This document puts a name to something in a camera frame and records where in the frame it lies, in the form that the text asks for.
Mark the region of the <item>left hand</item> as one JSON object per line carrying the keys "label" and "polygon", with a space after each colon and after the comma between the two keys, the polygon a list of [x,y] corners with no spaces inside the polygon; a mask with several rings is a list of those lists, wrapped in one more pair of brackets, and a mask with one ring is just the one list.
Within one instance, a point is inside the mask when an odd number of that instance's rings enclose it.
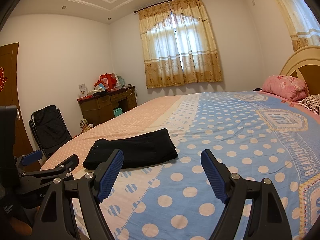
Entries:
{"label": "left hand", "polygon": [[19,205],[13,207],[9,215],[9,223],[18,235],[31,236],[39,209],[40,206],[32,209],[26,209]]}

